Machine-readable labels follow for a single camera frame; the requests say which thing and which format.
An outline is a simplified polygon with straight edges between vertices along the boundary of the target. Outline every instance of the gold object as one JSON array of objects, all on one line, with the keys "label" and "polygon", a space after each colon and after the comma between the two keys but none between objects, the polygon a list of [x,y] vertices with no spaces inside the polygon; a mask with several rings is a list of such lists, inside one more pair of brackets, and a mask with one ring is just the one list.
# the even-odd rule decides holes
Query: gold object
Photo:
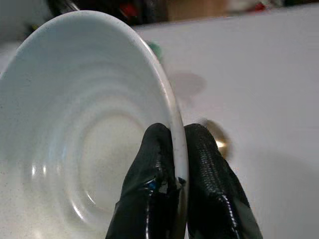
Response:
[{"label": "gold object", "polygon": [[208,131],[214,137],[218,150],[224,159],[229,156],[229,149],[230,149],[230,140],[223,129],[214,121],[206,120],[204,126],[207,127]]}]

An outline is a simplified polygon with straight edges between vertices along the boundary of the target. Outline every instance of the white bowl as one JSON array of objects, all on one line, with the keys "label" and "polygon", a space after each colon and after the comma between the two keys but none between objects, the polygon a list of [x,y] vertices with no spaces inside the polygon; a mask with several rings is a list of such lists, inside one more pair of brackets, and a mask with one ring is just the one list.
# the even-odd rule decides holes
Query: white bowl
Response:
[{"label": "white bowl", "polygon": [[[40,27],[0,78],[0,238],[104,238],[155,122],[170,128],[176,177],[188,180],[175,98],[141,38],[93,11]],[[187,187],[181,202],[179,236]]]}]

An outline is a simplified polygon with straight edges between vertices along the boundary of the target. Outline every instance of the blurry background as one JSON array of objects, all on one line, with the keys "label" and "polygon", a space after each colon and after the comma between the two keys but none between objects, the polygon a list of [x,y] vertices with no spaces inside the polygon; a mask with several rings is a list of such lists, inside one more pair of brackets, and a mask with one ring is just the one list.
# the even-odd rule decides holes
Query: blurry background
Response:
[{"label": "blurry background", "polygon": [[54,16],[91,9],[129,25],[254,14],[319,0],[0,0],[0,43],[24,39]]}]

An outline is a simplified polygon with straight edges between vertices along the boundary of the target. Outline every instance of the red object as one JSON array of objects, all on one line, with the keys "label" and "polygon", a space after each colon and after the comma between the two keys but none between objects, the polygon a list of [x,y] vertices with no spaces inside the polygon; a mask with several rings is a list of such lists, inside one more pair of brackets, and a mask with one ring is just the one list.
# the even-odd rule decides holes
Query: red object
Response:
[{"label": "red object", "polygon": [[255,7],[253,9],[251,9],[250,11],[254,11],[254,12],[260,12],[260,11],[264,11],[266,10],[265,5],[263,5],[261,2],[257,3],[255,5]]},{"label": "red object", "polygon": [[131,3],[121,4],[120,5],[120,11],[127,18],[130,18],[132,16],[137,16],[138,15],[138,11],[134,7],[134,5],[131,4]]}]

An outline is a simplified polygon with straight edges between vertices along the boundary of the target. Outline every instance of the bowl rim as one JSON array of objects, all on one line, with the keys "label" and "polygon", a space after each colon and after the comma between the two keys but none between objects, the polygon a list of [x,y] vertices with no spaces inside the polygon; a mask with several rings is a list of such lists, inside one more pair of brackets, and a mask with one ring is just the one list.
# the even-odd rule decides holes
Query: bowl rim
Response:
[{"label": "bowl rim", "polygon": [[14,68],[17,57],[23,54],[24,50],[34,38],[44,34],[44,32],[46,32],[52,25],[61,24],[61,22],[68,21],[70,19],[74,20],[75,18],[83,17],[116,28],[116,30],[125,35],[130,40],[131,44],[143,54],[146,59],[146,63],[157,78],[158,88],[161,90],[169,116],[168,127],[170,128],[172,137],[176,181],[178,182],[178,178],[185,181],[179,197],[178,212],[173,232],[173,238],[183,239],[185,234],[188,205],[188,156],[185,131],[173,90],[160,62],[145,41],[142,40],[142,38],[130,26],[111,15],[91,10],[74,11],[55,17],[40,26],[20,45],[20,47],[16,50],[15,55],[11,58],[6,68],[0,74],[0,83],[6,77],[7,72],[13,70],[11,68]]}]

